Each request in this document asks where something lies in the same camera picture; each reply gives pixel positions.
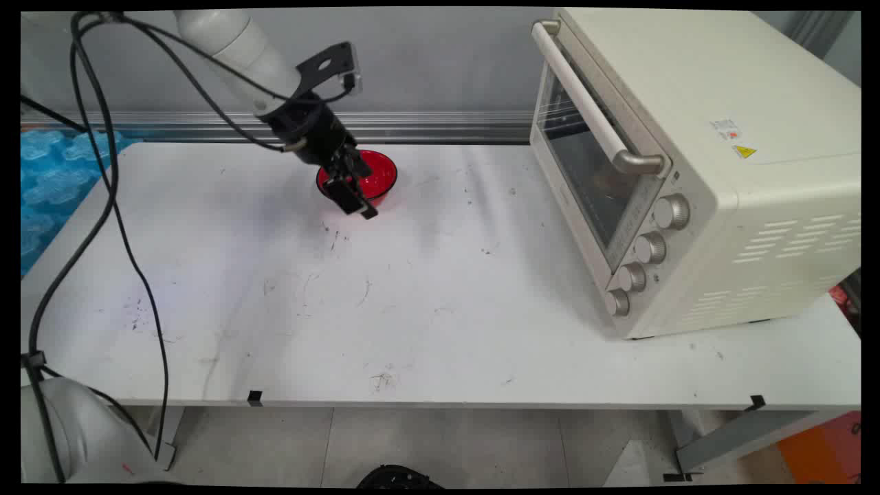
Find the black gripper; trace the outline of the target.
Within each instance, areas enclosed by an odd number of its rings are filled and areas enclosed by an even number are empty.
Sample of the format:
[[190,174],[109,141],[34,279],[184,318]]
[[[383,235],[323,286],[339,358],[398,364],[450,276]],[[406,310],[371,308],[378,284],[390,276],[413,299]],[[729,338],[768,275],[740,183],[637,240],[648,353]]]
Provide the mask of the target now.
[[343,159],[341,175],[322,171],[322,195],[346,215],[367,220],[378,215],[371,188],[380,177],[380,154],[356,148],[355,138],[316,93],[290,98],[258,119],[283,144],[295,146],[296,157],[308,165],[332,170]]

